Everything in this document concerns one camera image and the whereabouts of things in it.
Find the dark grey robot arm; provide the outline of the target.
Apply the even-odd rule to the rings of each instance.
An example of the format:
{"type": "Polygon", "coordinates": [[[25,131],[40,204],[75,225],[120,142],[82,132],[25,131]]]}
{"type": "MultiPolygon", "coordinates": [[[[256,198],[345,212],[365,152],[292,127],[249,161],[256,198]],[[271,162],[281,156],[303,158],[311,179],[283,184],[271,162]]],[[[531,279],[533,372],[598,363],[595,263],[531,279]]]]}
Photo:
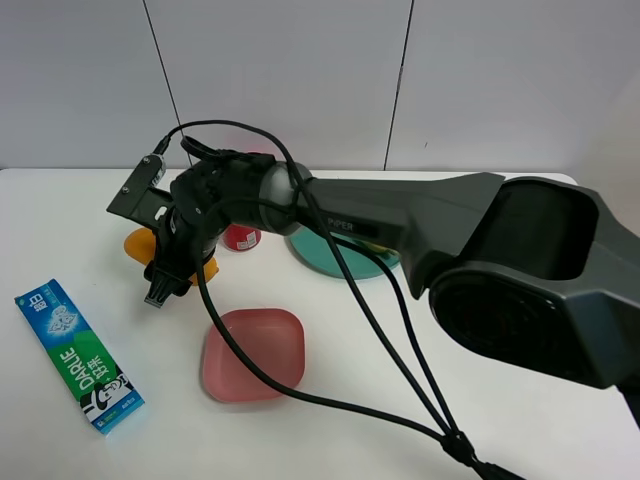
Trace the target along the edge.
{"type": "Polygon", "coordinates": [[[639,239],[596,192],[540,177],[318,179],[221,152],[170,184],[174,223],[296,227],[396,251],[414,297],[464,348],[595,388],[639,391],[639,239]]]}

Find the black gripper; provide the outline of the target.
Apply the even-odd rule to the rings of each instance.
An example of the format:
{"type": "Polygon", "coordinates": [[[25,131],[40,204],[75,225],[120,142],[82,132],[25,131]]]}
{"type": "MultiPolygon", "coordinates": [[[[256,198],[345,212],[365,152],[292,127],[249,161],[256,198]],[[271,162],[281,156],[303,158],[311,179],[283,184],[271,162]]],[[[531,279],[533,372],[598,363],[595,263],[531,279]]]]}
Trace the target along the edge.
{"type": "Polygon", "coordinates": [[[214,258],[218,238],[231,225],[271,229],[274,223],[256,201],[266,197],[273,172],[271,154],[214,150],[171,182],[172,206],[146,246],[146,304],[162,308],[181,283],[197,281],[194,253],[200,254],[204,280],[210,281],[219,271],[214,258]]]}

